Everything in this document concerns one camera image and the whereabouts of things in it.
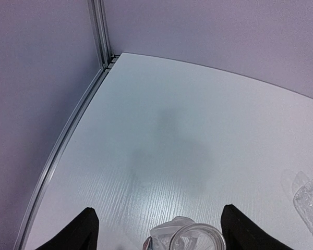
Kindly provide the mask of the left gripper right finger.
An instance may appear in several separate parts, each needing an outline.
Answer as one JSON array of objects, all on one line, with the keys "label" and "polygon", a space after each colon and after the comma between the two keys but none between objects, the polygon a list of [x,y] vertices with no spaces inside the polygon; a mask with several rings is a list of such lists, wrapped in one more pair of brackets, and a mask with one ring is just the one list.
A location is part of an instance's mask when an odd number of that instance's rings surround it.
[{"label": "left gripper right finger", "polygon": [[293,249],[266,233],[233,204],[222,210],[221,229],[226,249]]}]

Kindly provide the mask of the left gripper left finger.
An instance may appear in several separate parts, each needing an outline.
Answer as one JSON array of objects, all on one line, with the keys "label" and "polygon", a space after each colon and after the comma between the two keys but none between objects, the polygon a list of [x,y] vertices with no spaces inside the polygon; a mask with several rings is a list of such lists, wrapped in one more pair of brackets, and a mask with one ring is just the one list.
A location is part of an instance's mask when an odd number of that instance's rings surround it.
[{"label": "left gripper left finger", "polygon": [[53,249],[97,249],[99,219],[94,208],[85,208],[52,239],[38,247]]}]

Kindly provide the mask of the red label plastic bottle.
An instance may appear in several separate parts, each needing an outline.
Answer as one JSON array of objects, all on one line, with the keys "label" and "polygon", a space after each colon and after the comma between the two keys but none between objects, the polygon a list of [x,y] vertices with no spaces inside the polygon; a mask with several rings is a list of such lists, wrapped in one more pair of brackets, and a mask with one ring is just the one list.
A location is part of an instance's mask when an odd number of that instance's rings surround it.
[{"label": "red label plastic bottle", "polygon": [[217,228],[205,223],[196,223],[188,217],[177,216],[152,228],[142,248],[222,250],[226,249],[226,241]]}]

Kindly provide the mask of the clear crushed plastic bottle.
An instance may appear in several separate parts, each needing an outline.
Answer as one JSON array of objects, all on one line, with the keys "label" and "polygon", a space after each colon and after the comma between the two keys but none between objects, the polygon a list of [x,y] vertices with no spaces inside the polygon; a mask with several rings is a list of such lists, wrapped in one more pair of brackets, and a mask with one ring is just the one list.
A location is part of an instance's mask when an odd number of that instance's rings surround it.
[{"label": "clear crushed plastic bottle", "polygon": [[313,178],[303,171],[285,169],[281,174],[281,188],[313,236]]}]

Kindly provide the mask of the left aluminium frame post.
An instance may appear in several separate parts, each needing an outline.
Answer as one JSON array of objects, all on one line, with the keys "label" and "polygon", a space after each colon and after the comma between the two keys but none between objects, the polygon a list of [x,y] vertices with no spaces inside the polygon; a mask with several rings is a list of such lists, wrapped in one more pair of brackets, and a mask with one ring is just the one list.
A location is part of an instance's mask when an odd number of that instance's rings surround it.
[{"label": "left aluminium frame post", "polygon": [[119,56],[114,54],[110,45],[104,1],[88,0],[87,2],[100,67],[103,71],[109,72]]}]

